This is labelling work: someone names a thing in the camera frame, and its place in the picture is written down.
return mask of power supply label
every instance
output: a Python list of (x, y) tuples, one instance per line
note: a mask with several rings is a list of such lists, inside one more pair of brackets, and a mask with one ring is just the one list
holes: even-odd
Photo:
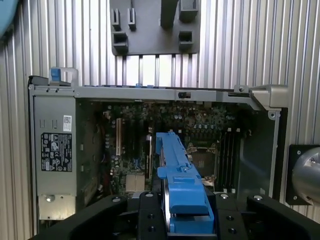
[(72, 134), (43, 133), (41, 135), (41, 170), (72, 172)]

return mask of regulatory label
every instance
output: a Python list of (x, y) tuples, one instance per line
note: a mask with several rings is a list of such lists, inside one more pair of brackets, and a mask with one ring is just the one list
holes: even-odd
[(63, 116), (63, 131), (71, 132), (72, 130), (72, 116), (64, 115)]
[(43, 133), (41, 135), (41, 170), (72, 172), (71, 133)]

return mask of blue plastic shroud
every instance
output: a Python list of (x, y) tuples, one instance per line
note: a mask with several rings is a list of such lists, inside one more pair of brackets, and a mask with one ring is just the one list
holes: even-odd
[(0, 0), (0, 38), (5, 34), (16, 14), (18, 0)]
[(167, 179), (170, 232), (179, 234), (212, 234), (214, 214), (205, 188), (195, 166), (189, 162), (186, 149), (174, 132), (157, 132), (156, 153), (161, 154), (165, 166), (157, 170), (158, 177)]

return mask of black mounting bracket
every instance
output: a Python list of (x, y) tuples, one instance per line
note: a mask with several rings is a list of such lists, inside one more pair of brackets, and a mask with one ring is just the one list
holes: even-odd
[(110, 0), (110, 23), (116, 56), (200, 49), (200, 0)]

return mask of blue release tab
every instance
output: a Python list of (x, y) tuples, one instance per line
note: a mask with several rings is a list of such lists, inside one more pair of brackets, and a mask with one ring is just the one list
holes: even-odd
[(170, 231), (181, 234), (213, 233), (214, 214), (201, 176), (189, 162), (179, 136), (174, 132), (157, 132), (155, 148), (156, 153), (163, 154), (165, 159), (165, 166), (159, 167), (157, 174), (168, 181), (169, 211), (178, 214), (170, 218)]
[(61, 69), (51, 68), (50, 73), (52, 82), (61, 82)]

